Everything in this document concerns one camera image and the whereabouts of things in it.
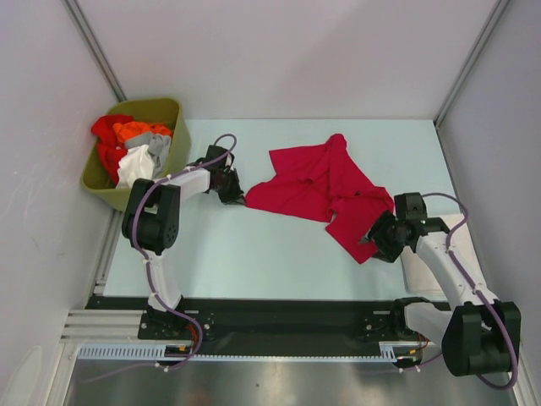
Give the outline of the crimson red t shirt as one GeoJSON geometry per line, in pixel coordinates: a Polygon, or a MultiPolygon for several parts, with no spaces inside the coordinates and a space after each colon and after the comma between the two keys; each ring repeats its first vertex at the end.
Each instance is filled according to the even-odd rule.
{"type": "Polygon", "coordinates": [[[381,214],[394,211],[394,202],[358,168],[342,134],[269,155],[275,176],[249,190],[247,207],[325,222],[326,232],[359,264],[376,253],[375,244],[361,239],[381,214]]]}

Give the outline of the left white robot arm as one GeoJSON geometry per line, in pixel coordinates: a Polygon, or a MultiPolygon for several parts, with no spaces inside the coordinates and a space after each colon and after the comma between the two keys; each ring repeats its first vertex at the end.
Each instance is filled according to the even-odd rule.
{"type": "Polygon", "coordinates": [[[122,235],[143,257],[149,297],[138,338],[180,339],[194,321],[184,313],[183,294],[166,259],[180,231],[181,205],[211,191],[224,205],[245,204],[231,149],[209,145],[206,155],[158,180],[135,180],[123,216],[122,235]]]}

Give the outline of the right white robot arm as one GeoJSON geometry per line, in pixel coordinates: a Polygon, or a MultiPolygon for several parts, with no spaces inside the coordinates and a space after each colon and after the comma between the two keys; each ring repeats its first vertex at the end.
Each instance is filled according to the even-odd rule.
{"type": "Polygon", "coordinates": [[[385,262],[410,248],[434,275],[450,309],[444,312],[424,299],[411,300],[391,316],[391,332],[400,339],[418,332],[436,344],[453,376],[476,376],[495,387],[486,376],[507,373],[510,379],[503,388],[510,389],[519,372],[521,311],[467,270],[452,242],[465,222],[449,228],[442,218],[429,216],[424,199],[419,193],[396,195],[395,210],[384,211],[361,241],[373,243],[377,259],[385,262]]]}

